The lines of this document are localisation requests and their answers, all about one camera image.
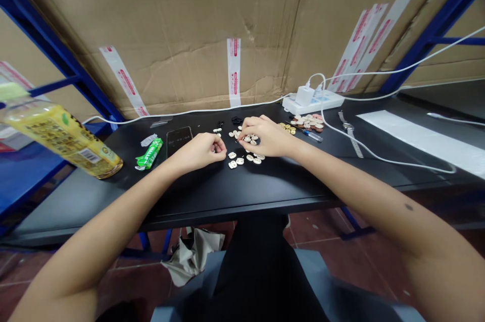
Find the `plastic bottle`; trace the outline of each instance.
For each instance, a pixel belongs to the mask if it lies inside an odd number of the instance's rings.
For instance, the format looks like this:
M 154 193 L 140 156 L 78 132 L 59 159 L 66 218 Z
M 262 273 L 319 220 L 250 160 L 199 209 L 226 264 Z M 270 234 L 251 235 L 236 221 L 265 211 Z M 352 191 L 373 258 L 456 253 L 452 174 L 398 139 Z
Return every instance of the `plastic bottle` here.
M 16 83 L 0 84 L 4 122 L 98 179 L 112 176 L 123 160 L 62 106 L 30 97 Z

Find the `small black object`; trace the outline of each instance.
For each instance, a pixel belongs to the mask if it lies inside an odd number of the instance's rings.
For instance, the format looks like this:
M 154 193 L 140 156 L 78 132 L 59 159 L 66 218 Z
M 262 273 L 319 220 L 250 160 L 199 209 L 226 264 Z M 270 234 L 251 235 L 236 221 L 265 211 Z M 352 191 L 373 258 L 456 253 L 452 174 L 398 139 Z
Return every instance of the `small black object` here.
M 233 117 L 231 118 L 231 121 L 233 124 L 240 124 L 243 122 L 243 120 L 240 117 Z

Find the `bottle cap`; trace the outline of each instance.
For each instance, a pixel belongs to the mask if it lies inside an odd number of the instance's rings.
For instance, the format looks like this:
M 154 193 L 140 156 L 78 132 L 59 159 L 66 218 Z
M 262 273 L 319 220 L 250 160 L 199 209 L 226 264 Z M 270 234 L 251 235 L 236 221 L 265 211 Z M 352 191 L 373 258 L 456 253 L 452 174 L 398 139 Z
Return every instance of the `bottle cap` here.
M 0 101 L 11 100 L 16 97 L 30 96 L 30 94 L 15 82 L 0 84 Z

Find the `wristwatch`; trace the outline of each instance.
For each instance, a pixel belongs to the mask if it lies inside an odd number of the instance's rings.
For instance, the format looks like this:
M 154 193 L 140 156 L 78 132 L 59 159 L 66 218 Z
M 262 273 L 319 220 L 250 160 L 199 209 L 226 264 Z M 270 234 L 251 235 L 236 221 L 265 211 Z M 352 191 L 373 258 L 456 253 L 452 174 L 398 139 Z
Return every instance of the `wristwatch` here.
M 352 145 L 354 146 L 354 149 L 355 149 L 355 154 L 357 154 L 357 157 L 359 158 L 363 158 L 364 155 L 362 154 L 362 151 L 360 150 L 360 147 L 359 145 L 357 144 L 357 142 L 354 140 L 355 137 L 354 137 L 354 126 L 349 123 L 348 121 L 346 121 L 344 119 L 344 112 L 342 110 L 340 110 L 338 112 L 338 117 L 340 118 L 340 120 L 342 121 L 342 126 L 344 127 L 344 129 L 347 131 L 347 134 L 352 138 L 351 139 L 351 142 L 352 142 Z

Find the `person's left hand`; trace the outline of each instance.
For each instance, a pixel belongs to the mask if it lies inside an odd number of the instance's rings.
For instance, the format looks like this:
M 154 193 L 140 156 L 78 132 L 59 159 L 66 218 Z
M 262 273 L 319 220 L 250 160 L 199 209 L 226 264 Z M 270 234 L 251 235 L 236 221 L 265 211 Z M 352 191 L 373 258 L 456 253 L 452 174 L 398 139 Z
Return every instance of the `person's left hand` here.
M 224 160 L 226 153 L 226 146 L 220 136 L 211 133 L 200 133 L 164 163 L 170 163 L 181 174 L 185 174 L 208 166 L 211 163 Z

